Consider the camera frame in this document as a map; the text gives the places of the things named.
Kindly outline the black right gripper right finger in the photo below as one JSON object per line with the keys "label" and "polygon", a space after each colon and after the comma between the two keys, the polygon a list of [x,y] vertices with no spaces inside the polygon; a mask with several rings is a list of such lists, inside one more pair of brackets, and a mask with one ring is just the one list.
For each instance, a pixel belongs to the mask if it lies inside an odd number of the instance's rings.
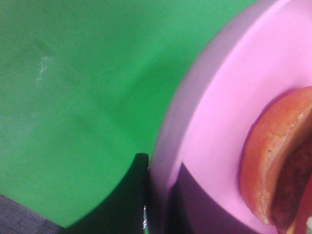
{"label": "black right gripper right finger", "polygon": [[168,234],[255,234],[218,205],[198,185],[185,165],[171,190],[167,210]]}

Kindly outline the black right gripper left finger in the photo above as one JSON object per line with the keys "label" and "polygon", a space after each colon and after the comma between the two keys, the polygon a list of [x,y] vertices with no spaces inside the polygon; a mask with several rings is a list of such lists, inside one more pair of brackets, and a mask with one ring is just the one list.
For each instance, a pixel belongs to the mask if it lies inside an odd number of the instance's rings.
{"label": "black right gripper left finger", "polygon": [[113,191],[86,216],[60,234],[142,234],[149,180],[149,157],[136,154]]}

